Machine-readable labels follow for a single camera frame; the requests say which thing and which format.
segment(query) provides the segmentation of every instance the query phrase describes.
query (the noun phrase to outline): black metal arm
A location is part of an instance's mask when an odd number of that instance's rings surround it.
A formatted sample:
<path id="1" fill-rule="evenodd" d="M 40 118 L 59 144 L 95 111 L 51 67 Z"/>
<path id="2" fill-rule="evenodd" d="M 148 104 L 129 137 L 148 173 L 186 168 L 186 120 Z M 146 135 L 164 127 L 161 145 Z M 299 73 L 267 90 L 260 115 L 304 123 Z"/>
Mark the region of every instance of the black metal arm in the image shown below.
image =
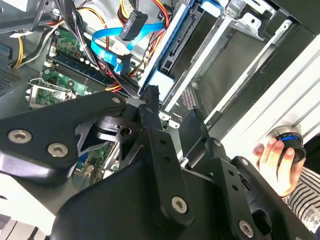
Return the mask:
<path id="1" fill-rule="evenodd" d="M 120 170 L 63 205 L 51 240 L 313 239 L 246 159 L 228 161 L 196 110 L 179 129 L 181 168 L 158 95 L 151 86 L 134 107 L 101 92 L 0 120 L 0 171 L 45 185 L 64 183 L 85 152 L 121 143 Z"/>

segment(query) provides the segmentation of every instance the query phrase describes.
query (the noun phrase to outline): striped sleeve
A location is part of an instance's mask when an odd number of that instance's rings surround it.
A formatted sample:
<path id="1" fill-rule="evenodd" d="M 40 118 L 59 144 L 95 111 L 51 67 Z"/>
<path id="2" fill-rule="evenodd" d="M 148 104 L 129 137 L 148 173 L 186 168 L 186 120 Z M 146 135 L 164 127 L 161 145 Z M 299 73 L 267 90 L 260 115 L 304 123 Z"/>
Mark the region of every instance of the striped sleeve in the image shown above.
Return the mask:
<path id="1" fill-rule="evenodd" d="M 304 167 L 287 202 L 301 222 L 315 234 L 320 227 L 320 175 Z"/>

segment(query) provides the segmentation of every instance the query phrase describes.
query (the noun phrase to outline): hand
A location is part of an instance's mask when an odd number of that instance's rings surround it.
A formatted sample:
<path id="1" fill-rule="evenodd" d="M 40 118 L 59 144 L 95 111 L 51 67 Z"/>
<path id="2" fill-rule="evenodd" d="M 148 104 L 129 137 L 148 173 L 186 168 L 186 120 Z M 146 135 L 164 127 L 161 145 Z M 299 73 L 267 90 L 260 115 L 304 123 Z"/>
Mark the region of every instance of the hand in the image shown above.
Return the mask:
<path id="1" fill-rule="evenodd" d="M 257 146 L 254 149 L 254 158 L 251 162 L 280 197 L 285 197 L 295 190 L 306 160 L 303 159 L 292 166 L 295 150 L 290 147 L 283 155 L 277 171 L 284 147 L 281 140 L 271 138 L 265 148 Z"/>

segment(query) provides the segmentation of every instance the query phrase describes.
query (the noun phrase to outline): ventilation grille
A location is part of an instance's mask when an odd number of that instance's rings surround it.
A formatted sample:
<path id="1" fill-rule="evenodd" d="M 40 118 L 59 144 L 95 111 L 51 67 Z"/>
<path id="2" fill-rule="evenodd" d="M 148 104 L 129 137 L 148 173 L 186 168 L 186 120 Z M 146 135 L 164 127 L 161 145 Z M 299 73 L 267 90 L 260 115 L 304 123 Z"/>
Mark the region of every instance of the ventilation grille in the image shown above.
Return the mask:
<path id="1" fill-rule="evenodd" d="M 181 94 L 181 100 L 188 110 L 192 110 L 197 106 L 191 87 L 186 87 L 184 89 L 183 93 Z"/>
<path id="2" fill-rule="evenodd" d="M 12 87 L 19 81 L 21 81 L 20 77 L 0 69 L 0 91 Z"/>

